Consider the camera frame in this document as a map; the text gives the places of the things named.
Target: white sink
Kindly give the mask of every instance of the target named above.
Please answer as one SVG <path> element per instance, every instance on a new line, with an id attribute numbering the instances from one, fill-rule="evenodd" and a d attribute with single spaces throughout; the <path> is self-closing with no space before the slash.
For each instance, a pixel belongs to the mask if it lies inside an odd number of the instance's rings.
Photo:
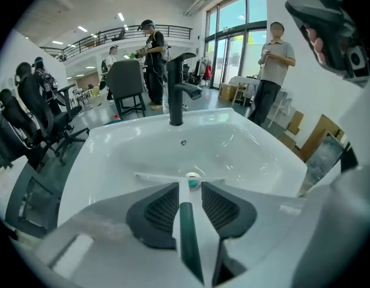
<path id="1" fill-rule="evenodd" d="M 189 172 L 208 181 L 224 179 L 233 187 L 294 197 L 306 165 L 230 108 L 184 112 L 179 127 L 169 124 L 168 115 L 99 127 L 91 130 L 71 168 L 58 225 L 98 200 L 185 180 Z"/>

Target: black railing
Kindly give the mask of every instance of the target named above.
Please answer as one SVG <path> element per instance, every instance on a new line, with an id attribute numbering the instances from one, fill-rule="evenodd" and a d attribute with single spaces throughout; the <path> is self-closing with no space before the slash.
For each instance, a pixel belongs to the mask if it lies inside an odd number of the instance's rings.
<path id="1" fill-rule="evenodd" d="M 85 37 L 64 49 L 57 49 L 51 47 L 41 47 L 50 55 L 56 57 L 59 61 L 66 61 L 75 55 L 80 54 L 90 48 L 111 43 L 113 41 L 127 40 L 129 38 L 146 38 L 147 36 L 143 31 L 137 31 L 138 26 L 129 26 L 126 28 L 120 27 L 107 31 L 100 31 L 96 34 Z M 168 26 L 157 25 L 157 29 L 163 34 L 164 37 L 182 38 L 185 40 L 190 39 L 191 28 L 183 26 Z"/>

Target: sink drain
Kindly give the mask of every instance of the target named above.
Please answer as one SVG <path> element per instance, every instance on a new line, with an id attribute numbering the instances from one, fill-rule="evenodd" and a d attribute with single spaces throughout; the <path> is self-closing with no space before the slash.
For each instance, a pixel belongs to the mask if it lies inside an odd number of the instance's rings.
<path id="1" fill-rule="evenodd" d="M 195 172 L 189 172 L 187 174 L 185 174 L 185 177 L 187 178 L 199 178 L 199 180 L 194 180 L 194 179 L 190 179 L 188 180 L 188 184 L 189 184 L 189 189 L 194 191 L 194 190 L 198 190 L 201 186 L 201 176 Z"/>

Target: black t-shirt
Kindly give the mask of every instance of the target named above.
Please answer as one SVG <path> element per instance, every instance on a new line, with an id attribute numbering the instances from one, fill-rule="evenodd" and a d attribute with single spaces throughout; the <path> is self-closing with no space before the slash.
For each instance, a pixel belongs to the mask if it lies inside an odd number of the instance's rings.
<path id="1" fill-rule="evenodd" d="M 151 49 L 156 47 L 163 47 L 165 46 L 165 41 L 163 39 L 163 35 L 160 31 L 156 31 L 152 35 L 149 36 L 147 40 L 147 44 L 145 49 Z M 155 65 L 162 65 L 162 55 L 160 52 L 148 53 L 146 57 L 146 65 L 155 66 Z"/>

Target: shoe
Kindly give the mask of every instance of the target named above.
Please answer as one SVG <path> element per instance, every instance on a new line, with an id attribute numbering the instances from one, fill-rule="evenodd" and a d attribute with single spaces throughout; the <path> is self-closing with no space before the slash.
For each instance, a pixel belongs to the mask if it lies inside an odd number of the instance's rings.
<path id="1" fill-rule="evenodd" d="M 159 104 L 159 105 L 153 106 L 151 109 L 152 109 L 153 111 L 161 110 L 161 109 L 162 109 L 162 104 Z"/>

